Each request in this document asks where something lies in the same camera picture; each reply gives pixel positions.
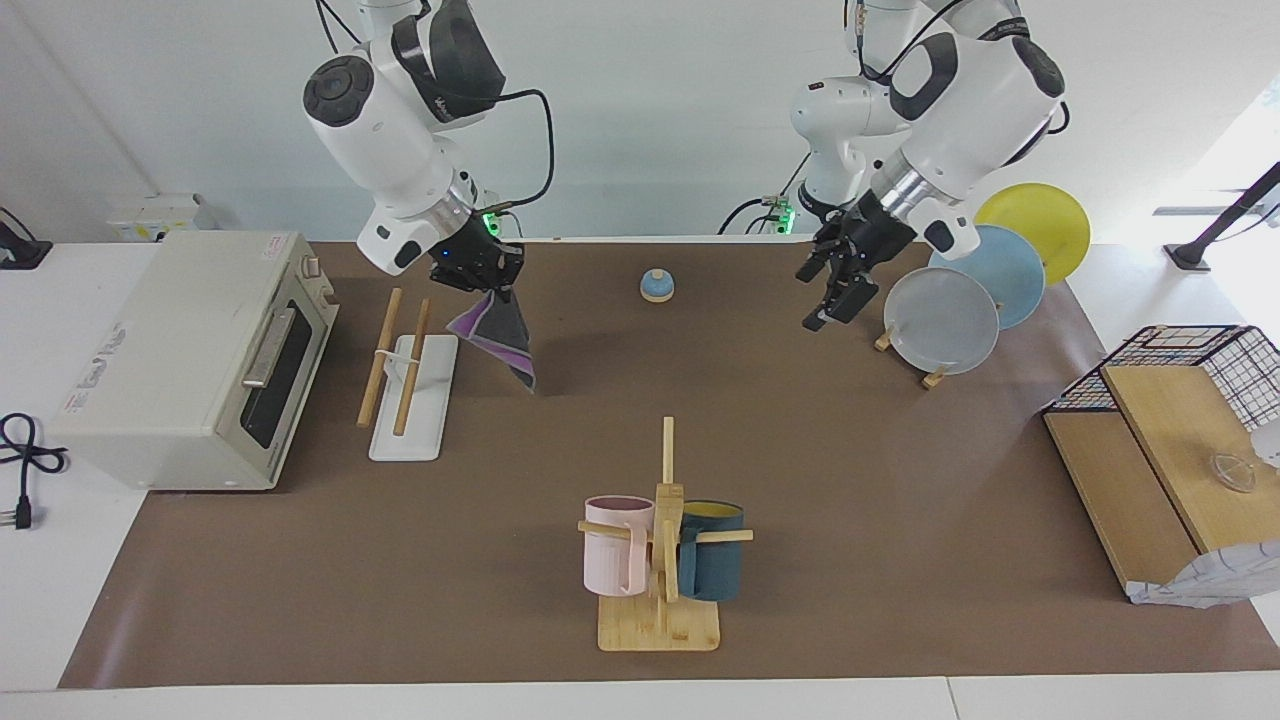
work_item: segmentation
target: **yellow plate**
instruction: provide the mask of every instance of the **yellow plate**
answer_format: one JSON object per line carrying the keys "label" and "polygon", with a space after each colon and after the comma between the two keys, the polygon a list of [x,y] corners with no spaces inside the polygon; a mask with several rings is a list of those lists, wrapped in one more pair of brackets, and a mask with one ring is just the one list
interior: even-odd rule
{"label": "yellow plate", "polygon": [[1006,187],[978,210],[975,224],[1000,225],[1027,238],[1044,263],[1044,284],[1065,281],[1089,251],[1089,217],[1065,190],[1029,182]]}

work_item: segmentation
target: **oven handle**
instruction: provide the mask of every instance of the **oven handle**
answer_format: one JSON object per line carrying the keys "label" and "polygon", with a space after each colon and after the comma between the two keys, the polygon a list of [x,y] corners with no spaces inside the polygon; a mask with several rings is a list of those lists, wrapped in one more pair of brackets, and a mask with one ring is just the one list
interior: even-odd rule
{"label": "oven handle", "polygon": [[248,373],[241,379],[242,386],[264,388],[271,380],[271,373],[275,372],[275,363],[280,359],[280,351],[284,350],[284,340],[289,337],[289,328],[293,327],[296,316],[297,310],[285,307],[271,318],[271,324],[268,325],[266,333],[262,336],[262,342],[257,346],[257,355],[253,357],[253,364],[250,365]]}

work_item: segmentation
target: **oven knob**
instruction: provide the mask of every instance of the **oven knob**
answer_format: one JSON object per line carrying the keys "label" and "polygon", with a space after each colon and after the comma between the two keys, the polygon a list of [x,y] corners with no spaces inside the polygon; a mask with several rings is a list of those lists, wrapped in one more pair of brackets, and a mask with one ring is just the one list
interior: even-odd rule
{"label": "oven knob", "polygon": [[314,281],[320,277],[320,259],[315,255],[307,255],[302,259],[302,278],[307,281]]}

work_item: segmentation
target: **mug handle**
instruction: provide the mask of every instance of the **mug handle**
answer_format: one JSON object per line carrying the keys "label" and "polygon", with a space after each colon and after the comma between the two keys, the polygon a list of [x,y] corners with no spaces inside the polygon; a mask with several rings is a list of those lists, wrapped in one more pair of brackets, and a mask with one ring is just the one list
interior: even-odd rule
{"label": "mug handle", "polygon": [[626,523],[626,525],[631,530],[631,546],[627,551],[627,584],[622,587],[622,592],[640,594],[649,580],[649,568],[645,562],[649,536],[644,525],[636,527],[634,523]]}
{"label": "mug handle", "polygon": [[695,597],[698,594],[698,528],[685,528],[680,537],[680,565],[676,568],[680,582],[680,594]]}

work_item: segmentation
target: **black stand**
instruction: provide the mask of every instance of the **black stand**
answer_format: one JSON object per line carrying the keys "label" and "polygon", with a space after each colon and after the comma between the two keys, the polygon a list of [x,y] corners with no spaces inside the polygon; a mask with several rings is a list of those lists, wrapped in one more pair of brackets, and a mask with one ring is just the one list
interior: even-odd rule
{"label": "black stand", "polygon": [[1226,228],[1234,225],[1277,184],[1280,184],[1280,163],[1271,165],[1271,169],[1258,178],[1258,182],[1253,183],[1249,190],[1245,190],[1239,200],[1224,210],[1199,237],[1187,245],[1166,245],[1165,252],[1183,270],[1207,273],[1210,266],[1204,263],[1204,251],[1208,250],[1208,246],[1217,242],[1219,236],[1226,232]]}
{"label": "black stand", "polygon": [[12,260],[0,260],[0,270],[33,270],[52,246],[52,242],[44,240],[23,240],[0,223],[0,249],[13,255]]}

